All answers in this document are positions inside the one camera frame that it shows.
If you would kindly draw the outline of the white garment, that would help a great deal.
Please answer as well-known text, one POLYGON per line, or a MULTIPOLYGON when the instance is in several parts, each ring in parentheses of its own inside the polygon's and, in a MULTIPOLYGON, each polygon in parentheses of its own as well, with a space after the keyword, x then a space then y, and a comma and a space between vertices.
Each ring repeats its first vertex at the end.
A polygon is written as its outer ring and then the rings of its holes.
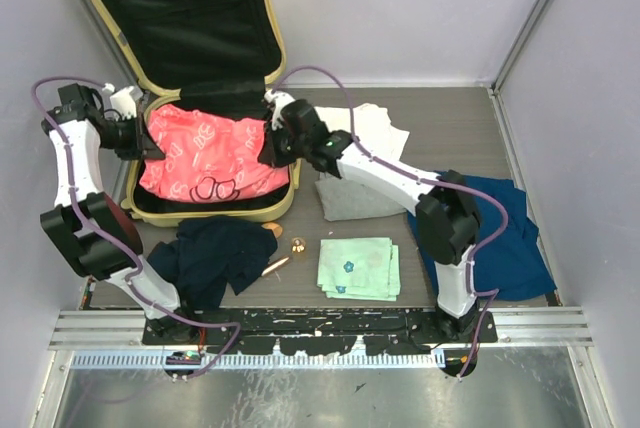
POLYGON ((387 160, 400 160, 410 132, 392 125, 387 108, 364 103, 352 110, 317 107, 316 111, 330 131, 350 132, 351 115, 354 115, 355 134, 368 151, 387 160))

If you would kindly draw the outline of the grey garment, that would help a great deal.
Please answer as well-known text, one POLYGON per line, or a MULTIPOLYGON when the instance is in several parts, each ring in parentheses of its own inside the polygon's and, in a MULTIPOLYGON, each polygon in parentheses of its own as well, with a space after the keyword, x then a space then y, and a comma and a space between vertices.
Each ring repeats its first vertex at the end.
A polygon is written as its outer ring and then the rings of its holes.
POLYGON ((357 182, 321 174, 315 188, 329 222, 385 218, 406 211, 399 203, 357 182))

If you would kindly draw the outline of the pink patterned garment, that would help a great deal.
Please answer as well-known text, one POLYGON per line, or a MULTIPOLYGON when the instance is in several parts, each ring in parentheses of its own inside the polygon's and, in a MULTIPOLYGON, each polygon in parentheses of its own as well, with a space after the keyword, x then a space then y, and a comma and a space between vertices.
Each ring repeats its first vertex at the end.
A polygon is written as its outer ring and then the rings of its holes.
POLYGON ((164 105, 151 112, 147 127, 165 158, 145 162, 139 185, 162 199, 200 204, 254 199, 280 189, 289 183, 288 169, 258 161, 264 125, 164 105))

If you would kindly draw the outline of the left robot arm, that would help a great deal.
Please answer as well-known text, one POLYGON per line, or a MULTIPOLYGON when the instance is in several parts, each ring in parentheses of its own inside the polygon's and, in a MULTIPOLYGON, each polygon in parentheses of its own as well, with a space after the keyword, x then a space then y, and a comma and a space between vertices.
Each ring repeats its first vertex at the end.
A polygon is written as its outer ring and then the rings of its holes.
POLYGON ((44 133, 56 155, 57 193, 40 224, 73 271, 119 288, 143 310, 146 330, 165 342, 188 344, 200 320, 176 287, 151 267, 139 232, 105 191, 101 150, 122 160, 160 160, 138 105, 137 86, 121 89, 85 78, 62 78, 59 103, 42 112, 44 133))

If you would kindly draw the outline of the mint green floral cloth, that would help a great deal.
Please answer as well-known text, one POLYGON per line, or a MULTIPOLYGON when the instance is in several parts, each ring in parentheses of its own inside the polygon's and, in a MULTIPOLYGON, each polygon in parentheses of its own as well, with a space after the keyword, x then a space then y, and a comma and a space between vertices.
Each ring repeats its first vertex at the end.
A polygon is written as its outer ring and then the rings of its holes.
POLYGON ((324 239, 317 286, 328 298, 395 302, 401 290, 399 247, 384 237, 324 239))

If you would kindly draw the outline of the blue garment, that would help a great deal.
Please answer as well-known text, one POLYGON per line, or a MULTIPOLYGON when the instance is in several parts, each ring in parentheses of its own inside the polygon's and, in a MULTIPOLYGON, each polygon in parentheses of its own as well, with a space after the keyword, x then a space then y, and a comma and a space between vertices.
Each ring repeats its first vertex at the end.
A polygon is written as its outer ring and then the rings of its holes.
POLYGON ((498 201, 508 214, 505 231, 475 255, 478 292, 496 289, 497 299, 521 302, 556 289, 538 248, 539 228, 528 217, 527 196, 509 179, 467 175, 469 187, 498 201))

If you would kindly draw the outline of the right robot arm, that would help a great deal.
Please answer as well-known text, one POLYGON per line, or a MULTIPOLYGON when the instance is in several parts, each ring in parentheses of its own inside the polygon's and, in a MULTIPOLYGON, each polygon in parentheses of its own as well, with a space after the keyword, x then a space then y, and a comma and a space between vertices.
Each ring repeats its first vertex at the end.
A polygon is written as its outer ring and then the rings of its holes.
POLYGON ((459 342, 478 321, 478 301, 468 263, 481 216, 464 177, 442 175, 374 155, 344 130, 331 131, 304 99, 269 90, 261 163, 283 167, 306 160, 317 172, 359 183, 400 204, 416 220, 418 241, 436 267, 436 325, 459 342))

